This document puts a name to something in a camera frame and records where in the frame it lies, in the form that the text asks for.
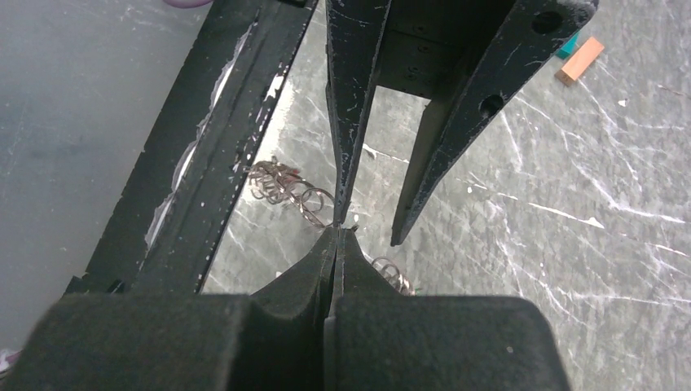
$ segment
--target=gray metal surface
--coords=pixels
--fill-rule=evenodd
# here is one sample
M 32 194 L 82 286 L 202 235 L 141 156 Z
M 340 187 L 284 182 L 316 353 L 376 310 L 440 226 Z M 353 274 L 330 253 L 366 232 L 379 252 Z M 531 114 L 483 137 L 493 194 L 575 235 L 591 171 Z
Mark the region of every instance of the gray metal surface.
M 426 101 L 378 89 L 355 182 L 363 251 L 427 294 L 533 301 L 573 389 L 691 388 L 691 3 L 602 2 L 579 43 L 605 52 L 576 85 L 552 59 L 461 157 L 400 247 L 390 227 Z M 335 188 L 323 4 L 258 159 Z M 245 189 L 206 292 L 253 292 L 319 237 Z
M 83 273 L 207 11 L 0 3 L 0 349 Z

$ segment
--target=round hole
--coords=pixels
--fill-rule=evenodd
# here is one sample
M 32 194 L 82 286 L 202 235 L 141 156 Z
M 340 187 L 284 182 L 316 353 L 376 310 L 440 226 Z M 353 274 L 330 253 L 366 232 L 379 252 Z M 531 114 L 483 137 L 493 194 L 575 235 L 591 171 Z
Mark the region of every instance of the round hole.
M 555 11 L 546 11 L 539 13 L 533 19 L 533 31 L 538 34 L 554 33 L 564 23 L 564 18 Z
M 504 100 L 498 95 L 490 95 L 480 103 L 480 115 L 482 118 L 493 117 L 504 106 Z

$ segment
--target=coiled wire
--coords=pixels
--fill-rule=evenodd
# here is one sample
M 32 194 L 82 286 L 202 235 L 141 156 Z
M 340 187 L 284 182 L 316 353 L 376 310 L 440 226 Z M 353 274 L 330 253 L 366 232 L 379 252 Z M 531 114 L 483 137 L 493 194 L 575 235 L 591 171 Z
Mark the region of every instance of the coiled wire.
M 271 161 L 258 161 L 249 169 L 250 192 L 257 200 L 266 200 L 272 205 L 289 201 L 297 206 L 305 220 L 319 229 L 331 226 L 332 222 L 327 224 L 316 214 L 323 209 L 326 200 L 334 203 L 333 195 L 307 182 L 299 173 L 300 170 L 279 163 L 276 156 L 272 156 Z M 316 198 L 317 207 L 310 209 L 307 202 L 313 200 L 313 197 Z M 415 295 L 411 282 L 389 258 L 378 257 L 371 264 L 398 292 L 408 296 Z

